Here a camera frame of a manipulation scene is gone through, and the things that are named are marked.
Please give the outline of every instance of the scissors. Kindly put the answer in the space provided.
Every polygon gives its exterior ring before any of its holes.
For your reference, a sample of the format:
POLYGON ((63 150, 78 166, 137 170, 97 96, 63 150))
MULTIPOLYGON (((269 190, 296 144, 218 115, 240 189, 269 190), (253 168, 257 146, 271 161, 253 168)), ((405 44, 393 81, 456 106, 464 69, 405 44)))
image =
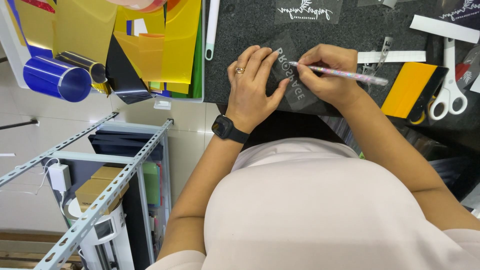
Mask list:
POLYGON ((467 98, 458 89, 455 81, 455 40, 448 37, 444 38, 444 66, 448 68, 447 75, 442 84, 442 89, 429 109, 429 116, 433 120, 440 120, 447 113, 461 114, 467 108, 467 98), (459 110, 454 110, 453 103, 458 98, 462 101, 462 107, 459 110), (439 116, 435 116, 434 111, 439 104, 442 104, 444 109, 439 116))

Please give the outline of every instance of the red glitter vinyl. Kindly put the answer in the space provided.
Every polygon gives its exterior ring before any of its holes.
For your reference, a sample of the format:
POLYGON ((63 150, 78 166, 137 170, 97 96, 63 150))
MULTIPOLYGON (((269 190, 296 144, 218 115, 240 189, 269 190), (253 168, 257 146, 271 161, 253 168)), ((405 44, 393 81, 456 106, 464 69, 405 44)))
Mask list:
POLYGON ((22 0, 22 1, 25 3, 29 3, 33 6, 36 6, 38 8, 41 8, 43 10, 46 10, 48 12, 55 13, 55 9, 53 9, 52 6, 50 6, 48 3, 44 3, 39 0, 22 0))

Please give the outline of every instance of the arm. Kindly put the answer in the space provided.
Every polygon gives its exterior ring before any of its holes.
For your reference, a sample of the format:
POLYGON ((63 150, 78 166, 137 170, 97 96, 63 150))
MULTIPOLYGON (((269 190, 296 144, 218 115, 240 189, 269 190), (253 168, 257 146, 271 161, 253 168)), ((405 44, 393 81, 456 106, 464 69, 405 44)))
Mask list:
MULTIPOLYGON (((270 48, 251 46, 227 69, 231 90, 226 116, 245 133, 249 134, 265 120, 283 97, 287 80, 280 82, 272 96, 265 94, 266 81, 277 56, 270 48), (245 67, 245 73, 236 74, 235 67, 245 67)), ((216 185, 232 170, 242 147, 235 141, 212 137, 172 209, 157 260, 182 250, 205 254, 204 218, 208 200, 216 185)))
MULTIPOLYGON (((321 44, 304 54, 299 62, 304 65, 321 62, 356 72, 357 52, 321 44)), ((432 166, 355 81, 325 74, 318 77, 304 65, 298 68, 302 82, 340 111, 365 158, 395 175, 413 194, 428 221, 440 230, 480 230, 480 221, 455 199, 432 166)))

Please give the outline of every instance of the gold ring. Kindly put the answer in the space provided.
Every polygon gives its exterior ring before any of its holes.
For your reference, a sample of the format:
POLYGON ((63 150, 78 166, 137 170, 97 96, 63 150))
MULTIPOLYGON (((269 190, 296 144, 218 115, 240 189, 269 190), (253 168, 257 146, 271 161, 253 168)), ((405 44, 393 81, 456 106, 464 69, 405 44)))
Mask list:
POLYGON ((245 72, 245 68, 235 67, 235 72, 237 74, 243 74, 245 72))

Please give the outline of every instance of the smartwatch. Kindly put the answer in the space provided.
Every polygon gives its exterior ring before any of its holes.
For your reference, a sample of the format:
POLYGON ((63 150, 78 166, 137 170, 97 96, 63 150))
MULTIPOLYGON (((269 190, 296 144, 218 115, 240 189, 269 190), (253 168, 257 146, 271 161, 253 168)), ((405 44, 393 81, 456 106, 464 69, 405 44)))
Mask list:
POLYGON ((220 137, 220 139, 230 139, 241 144, 246 143, 248 136, 250 136, 250 134, 236 129, 232 120, 222 114, 216 117, 212 125, 212 131, 220 137))

